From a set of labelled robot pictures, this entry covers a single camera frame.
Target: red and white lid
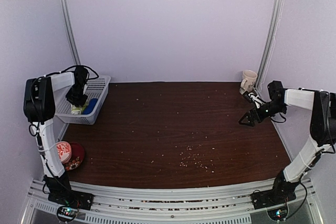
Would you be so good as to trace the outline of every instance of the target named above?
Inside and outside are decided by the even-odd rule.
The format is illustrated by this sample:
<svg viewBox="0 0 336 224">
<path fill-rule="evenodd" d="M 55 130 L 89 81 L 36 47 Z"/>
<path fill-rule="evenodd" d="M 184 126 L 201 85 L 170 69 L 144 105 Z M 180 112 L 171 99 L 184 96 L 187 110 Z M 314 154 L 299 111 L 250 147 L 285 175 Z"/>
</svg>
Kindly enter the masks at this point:
<svg viewBox="0 0 336 224">
<path fill-rule="evenodd" d="M 69 162 L 72 155 L 71 145 L 68 142 L 61 141 L 56 144 L 56 148 L 62 164 Z"/>
</svg>

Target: robotic arm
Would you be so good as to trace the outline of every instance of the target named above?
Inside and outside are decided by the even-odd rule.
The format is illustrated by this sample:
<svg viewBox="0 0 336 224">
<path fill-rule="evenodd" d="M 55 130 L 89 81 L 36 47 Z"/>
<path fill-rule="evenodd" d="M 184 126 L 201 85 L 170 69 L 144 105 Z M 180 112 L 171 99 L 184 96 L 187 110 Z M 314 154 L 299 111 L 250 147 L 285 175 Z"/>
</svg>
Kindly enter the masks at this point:
<svg viewBox="0 0 336 224">
<path fill-rule="evenodd" d="M 239 121 L 242 125 L 254 126 L 267 117 L 286 113 L 287 106 L 312 110 L 310 135 L 298 156 L 276 177 L 272 190 L 251 195 L 255 209 L 283 204 L 294 200 L 295 188 L 302 177 L 311 170 L 325 153 L 335 153 L 336 142 L 336 94 L 326 91 L 284 89 L 280 81 L 268 85 L 270 102 L 265 102 L 253 93 L 244 97 L 255 104 Z"/>
<path fill-rule="evenodd" d="M 89 72 L 85 66 L 74 67 L 76 67 L 75 70 L 71 72 L 68 70 L 73 67 L 27 80 L 24 113 L 30 122 L 29 132 L 36 138 L 41 156 L 44 181 L 50 191 L 48 200 L 74 209 L 90 210 L 93 195 L 71 189 L 67 173 L 58 157 L 53 131 L 53 117 L 56 110 L 55 91 L 71 87 L 66 98 L 75 106 L 84 105 L 87 99 L 84 91 L 89 80 Z M 60 214 L 74 216 L 73 212 Z"/>
</svg>

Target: mug handle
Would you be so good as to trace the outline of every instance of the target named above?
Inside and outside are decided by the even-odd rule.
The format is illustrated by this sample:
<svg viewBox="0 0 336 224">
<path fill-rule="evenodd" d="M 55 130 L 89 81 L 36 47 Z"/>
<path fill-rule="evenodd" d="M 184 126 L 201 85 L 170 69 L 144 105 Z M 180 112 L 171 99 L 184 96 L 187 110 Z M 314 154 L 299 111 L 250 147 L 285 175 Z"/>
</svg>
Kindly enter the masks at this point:
<svg viewBox="0 0 336 224">
<path fill-rule="evenodd" d="M 241 88 L 244 88 L 244 85 L 245 85 L 246 82 L 247 82 L 247 80 L 244 79 L 244 80 L 242 81 L 242 83 L 240 84 L 240 87 L 241 87 Z"/>
</svg>

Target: blue object in basket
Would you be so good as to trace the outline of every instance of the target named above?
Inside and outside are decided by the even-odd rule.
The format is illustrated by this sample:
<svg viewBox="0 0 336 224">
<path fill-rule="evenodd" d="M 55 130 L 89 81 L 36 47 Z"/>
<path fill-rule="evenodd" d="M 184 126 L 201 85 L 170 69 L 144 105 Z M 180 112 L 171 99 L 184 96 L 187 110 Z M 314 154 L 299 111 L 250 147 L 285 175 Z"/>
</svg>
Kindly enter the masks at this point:
<svg viewBox="0 0 336 224">
<path fill-rule="evenodd" d="M 89 105 L 84 109 L 82 115 L 90 114 L 93 111 L 94 107 L 96 106 L 97 102 L 98 102 L 97 98 L 92 98 L 89 102 Z"/>
</svg>

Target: white mug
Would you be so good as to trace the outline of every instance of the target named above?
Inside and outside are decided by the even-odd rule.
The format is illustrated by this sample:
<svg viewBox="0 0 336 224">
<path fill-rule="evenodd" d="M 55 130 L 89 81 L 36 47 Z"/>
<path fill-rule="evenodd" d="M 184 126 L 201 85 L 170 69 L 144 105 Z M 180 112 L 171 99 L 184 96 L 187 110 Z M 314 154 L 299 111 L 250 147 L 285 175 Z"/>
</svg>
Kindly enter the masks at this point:
<svg viewBox="0 0 336 224">
<path fill-rule="evenodd" d="M 252 92 L 254 85 L 256 84 L 258 74 L 253 72 L 252 70 L 244 70 L 243 71 L 243 80 L 240 84 L 239 92 L 244 94 L 247 92 Z"/>
</svg>

